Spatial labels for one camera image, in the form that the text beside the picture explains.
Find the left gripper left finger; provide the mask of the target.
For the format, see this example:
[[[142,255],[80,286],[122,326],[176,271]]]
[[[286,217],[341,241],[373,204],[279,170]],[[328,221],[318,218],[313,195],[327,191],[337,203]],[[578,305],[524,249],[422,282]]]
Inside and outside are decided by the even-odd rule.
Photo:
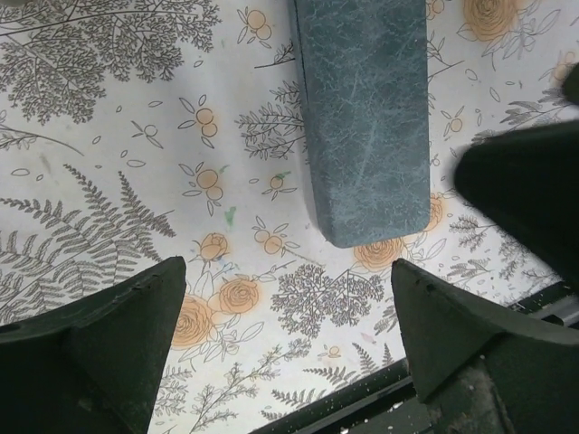
[[[185,295],[165,259],[66,306],[1,328],[1,431],[145,433]]]

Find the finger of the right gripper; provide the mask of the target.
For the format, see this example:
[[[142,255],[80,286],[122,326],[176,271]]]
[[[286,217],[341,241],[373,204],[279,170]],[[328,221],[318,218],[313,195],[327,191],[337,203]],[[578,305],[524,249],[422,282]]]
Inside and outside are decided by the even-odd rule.
[[[470,146],[454,187],[474,208],[578,285],[578,121],[515,128]]]

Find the grey-blue glasses case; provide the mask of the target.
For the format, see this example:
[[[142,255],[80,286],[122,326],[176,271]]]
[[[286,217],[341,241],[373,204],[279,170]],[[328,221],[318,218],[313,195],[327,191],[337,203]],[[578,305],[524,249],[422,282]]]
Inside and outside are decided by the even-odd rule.
[[[318,227],[350,248],[430,219],[426,4],[292,1]]]

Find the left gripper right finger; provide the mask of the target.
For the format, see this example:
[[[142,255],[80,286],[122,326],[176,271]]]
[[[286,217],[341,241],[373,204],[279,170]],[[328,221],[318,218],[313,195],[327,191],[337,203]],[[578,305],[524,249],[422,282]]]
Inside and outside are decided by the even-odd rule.
[[[436,433],[578,431],[578,332],[502,307],[404,259],[394,305]]]

